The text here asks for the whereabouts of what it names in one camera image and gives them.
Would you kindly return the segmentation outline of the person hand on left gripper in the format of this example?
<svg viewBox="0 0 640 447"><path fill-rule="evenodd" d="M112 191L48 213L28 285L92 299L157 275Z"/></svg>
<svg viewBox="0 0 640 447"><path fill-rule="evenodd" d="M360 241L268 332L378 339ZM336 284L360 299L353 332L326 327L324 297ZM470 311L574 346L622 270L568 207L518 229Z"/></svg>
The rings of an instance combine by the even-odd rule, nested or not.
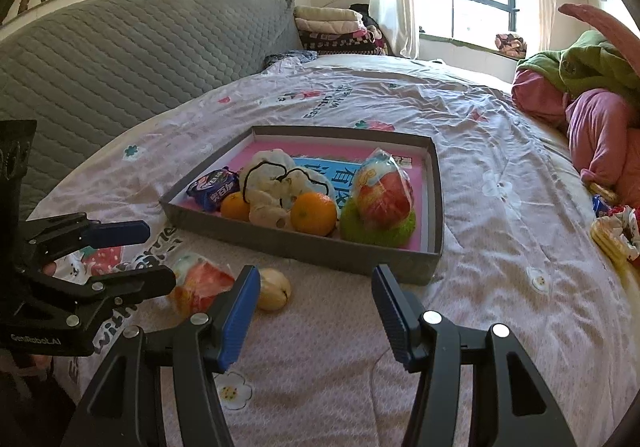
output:
<svg viewBox="0 0 640 447"><path fill-rule="evenodd" d="M24 333L23 328L32 329L35 321L46 317L45 311L29 302L32 276L28 273L23 264L12 261L1 275L1 356L6 357L3 371L47 370L51 362L51 356L40 354L34 343L11 337L34 337L33 333Z"/></svg>

